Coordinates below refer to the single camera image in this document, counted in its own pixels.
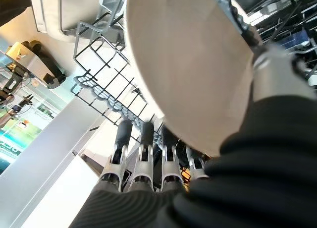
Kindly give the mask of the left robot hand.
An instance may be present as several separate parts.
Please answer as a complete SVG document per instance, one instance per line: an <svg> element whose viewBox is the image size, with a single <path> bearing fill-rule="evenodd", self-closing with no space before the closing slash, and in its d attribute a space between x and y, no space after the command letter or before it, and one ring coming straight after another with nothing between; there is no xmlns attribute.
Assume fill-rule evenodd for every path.
<svg viewBox="0 0 317 228"><path fill-rule="evenodd" d="M28 95L26 97L23 97L23 100L20 103L18 103L17 105L12 107L13 115L18 114L23 109L23 107L25 105L32 106L33 103L32 103L31 100L33 99L33 97L34 96L32 94L30 94L30 95Z"/></svg>

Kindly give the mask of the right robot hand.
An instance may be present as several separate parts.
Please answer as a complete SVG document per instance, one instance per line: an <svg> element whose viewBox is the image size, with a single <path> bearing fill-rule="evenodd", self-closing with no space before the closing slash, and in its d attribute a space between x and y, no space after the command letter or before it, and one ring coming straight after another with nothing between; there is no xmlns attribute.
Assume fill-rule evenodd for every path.
<svg viewBox="0 0 317 228"><path fill-rule="evenodd" d="M170 178L119 192L105 173L73 228L314 228L317 225L317 93L304 63L280 46L253 57L250 102L239 130L185 191Z"/></svg>

